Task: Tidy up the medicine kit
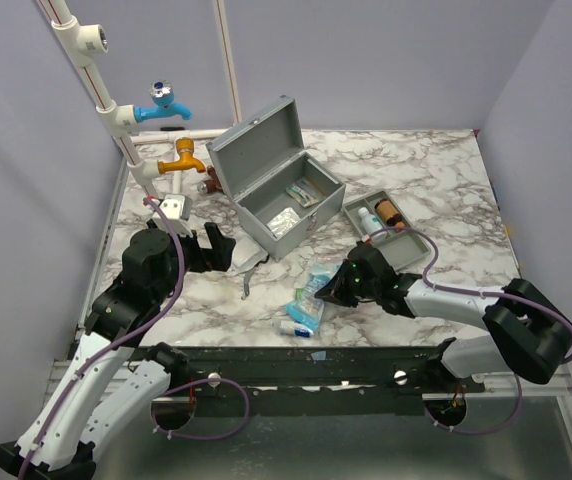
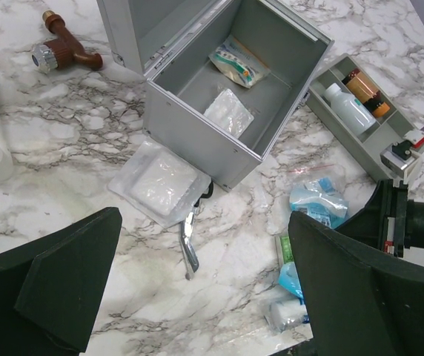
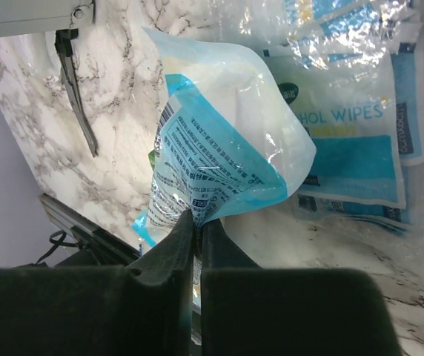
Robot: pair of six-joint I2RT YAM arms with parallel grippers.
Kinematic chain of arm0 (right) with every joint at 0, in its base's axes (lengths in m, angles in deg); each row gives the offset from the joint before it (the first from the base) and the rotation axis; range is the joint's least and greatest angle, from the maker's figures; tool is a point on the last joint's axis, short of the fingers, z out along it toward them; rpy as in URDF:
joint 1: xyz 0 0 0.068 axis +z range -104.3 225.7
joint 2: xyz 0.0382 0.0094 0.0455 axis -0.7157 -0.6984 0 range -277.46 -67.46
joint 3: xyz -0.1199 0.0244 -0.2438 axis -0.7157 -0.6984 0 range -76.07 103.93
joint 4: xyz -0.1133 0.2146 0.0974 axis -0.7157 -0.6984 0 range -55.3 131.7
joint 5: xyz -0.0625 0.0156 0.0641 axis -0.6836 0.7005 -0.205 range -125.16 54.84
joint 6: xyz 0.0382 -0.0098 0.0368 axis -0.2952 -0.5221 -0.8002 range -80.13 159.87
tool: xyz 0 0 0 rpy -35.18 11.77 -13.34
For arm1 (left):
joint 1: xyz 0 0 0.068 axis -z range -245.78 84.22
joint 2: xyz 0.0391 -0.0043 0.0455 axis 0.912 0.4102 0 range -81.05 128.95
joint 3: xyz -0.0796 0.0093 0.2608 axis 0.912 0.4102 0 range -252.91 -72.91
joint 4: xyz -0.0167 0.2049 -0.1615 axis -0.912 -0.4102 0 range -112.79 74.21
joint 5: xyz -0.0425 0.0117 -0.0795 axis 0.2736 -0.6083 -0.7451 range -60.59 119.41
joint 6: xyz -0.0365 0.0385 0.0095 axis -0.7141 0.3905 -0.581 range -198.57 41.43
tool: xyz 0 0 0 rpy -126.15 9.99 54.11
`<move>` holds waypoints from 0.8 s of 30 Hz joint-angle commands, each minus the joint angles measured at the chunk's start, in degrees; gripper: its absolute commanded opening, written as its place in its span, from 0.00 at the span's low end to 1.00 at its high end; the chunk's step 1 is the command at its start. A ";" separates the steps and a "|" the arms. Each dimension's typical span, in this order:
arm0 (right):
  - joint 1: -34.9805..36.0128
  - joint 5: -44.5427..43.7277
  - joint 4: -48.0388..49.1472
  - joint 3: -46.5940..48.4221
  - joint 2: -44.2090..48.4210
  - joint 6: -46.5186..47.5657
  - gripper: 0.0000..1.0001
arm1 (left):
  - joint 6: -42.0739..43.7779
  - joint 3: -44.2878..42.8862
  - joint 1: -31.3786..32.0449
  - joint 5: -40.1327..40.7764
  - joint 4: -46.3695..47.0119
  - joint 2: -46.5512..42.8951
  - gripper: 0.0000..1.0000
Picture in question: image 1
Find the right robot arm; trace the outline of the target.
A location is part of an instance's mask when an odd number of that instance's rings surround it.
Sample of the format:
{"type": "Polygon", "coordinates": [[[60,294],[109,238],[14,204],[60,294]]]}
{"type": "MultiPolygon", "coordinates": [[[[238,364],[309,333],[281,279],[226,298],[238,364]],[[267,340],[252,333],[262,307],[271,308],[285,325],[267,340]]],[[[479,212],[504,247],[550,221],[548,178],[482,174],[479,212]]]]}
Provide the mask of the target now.
{"type": "Polygon", "coordinates": [[[512,372],[546,384],[572,360],[572,324],[530,282],[504,287],[464,288],[398,273],[374,246],[360,243],[315,294],[342,307],[372,301],[386,313],[410,319],[435,318],[483,330],[471,338],[443,341],[426,367],[426,379],[446,392],[476,374],[512,372]]]}

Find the blue alcohol pad bag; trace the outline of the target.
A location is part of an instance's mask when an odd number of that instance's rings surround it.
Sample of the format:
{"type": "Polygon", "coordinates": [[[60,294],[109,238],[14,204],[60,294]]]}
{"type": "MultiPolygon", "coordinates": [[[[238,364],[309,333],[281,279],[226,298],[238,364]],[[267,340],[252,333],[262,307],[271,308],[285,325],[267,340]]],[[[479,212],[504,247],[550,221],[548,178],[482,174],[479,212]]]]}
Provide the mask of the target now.
{"type": "Polygon", "coordinates": [[[335,276],[341,266],[341,262],[337,260],[322,261],[314,264],[310,271],[306,283],[306,290],[311,294],[315,293],[326,286],[335,276]]]}

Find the brown medicine bottle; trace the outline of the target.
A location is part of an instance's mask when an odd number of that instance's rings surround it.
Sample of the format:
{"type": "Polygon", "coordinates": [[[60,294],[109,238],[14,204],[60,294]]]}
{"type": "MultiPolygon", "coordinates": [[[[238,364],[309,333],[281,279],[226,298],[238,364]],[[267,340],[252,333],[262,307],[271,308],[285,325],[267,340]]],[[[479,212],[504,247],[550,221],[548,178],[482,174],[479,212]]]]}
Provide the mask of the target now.
{"type": "Polygon", "coordinates": [[[396,231],[406,227],[403,215],[389,199],[378,200],[375,203],[375,212],[385,226],[393,227],[396,231]]]}

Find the clear white pad packet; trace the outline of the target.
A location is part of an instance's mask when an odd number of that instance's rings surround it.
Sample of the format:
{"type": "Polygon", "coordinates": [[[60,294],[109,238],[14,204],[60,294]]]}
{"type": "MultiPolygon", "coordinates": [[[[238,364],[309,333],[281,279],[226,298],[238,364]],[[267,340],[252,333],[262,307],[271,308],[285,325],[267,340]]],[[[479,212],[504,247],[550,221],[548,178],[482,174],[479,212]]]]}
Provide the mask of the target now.
{"type": "Polygon", "coordinates": [[[292,207],[287,207],[269,220],[266,226],[276,239],[280,239],[292,230],[300,220],[301,217],[298,213],[292,207]]]}

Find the white medicine bottle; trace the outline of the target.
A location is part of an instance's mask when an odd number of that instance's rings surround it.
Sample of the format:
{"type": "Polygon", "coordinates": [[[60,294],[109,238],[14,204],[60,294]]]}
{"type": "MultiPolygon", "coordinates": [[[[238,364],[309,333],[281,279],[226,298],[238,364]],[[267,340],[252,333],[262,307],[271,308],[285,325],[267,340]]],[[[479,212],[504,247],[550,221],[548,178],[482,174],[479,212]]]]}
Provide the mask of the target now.
{"type": "Polygon", "coordinates": [[[358,210],[358,216],[365,233],[373,241],[380,241],[387,237],[387,232],[384,230],[381,221],[368,208],[361,207],[358,210]]]}

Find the grey metal medicine box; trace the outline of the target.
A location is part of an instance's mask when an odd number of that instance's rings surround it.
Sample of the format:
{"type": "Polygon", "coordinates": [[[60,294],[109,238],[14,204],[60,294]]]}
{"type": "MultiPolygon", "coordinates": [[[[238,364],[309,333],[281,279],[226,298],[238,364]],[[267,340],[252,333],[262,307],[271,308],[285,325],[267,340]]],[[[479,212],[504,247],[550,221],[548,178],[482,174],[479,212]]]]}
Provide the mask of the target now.
{"type": "Polygon", "coordinates": [[[342,208],[345,184],[306,151],[292,97],[280,96],[208,142],[206,148],[241,228],[276,261],[342,208]],[[323,194],[322,202],[303,208],[286,193],[287,187],[302,178],[323,194]],[[287,207],[301,220],[276,239],[266,224],[287,207]]]}

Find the bandage packet blue orange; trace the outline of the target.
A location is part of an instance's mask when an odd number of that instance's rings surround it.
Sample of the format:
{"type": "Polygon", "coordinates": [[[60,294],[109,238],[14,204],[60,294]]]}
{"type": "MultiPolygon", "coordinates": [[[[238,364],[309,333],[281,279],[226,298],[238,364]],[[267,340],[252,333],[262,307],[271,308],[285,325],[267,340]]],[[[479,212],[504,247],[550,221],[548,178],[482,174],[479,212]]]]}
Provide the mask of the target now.
{"type": "Polygon", "coordinates": [[[308,180],[302,178],[286,188],[286,193],[303,208],[312,207],[323,201],[323,194],[308,180]]]}

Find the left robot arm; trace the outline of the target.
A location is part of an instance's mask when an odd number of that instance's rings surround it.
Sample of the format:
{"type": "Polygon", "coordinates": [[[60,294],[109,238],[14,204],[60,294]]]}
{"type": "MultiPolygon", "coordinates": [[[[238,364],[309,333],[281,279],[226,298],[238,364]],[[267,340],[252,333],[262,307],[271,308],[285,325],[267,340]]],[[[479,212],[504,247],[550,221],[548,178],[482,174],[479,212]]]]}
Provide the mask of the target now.
{"type": "Polygon", "coordinates": [[[17,479],[90,479],[108,444],[145,405],[204,379],[183,352],[160,343],[112,394],[105,392],[178,299],[186,273],[228,270],[234,239],[213,222],[205,227],[206,249],[195,234],[176,235],[154,224],[131,237],[122,270],[93,302],[55,392],[19,439],[0,444],[0,469],[17,479]]]}

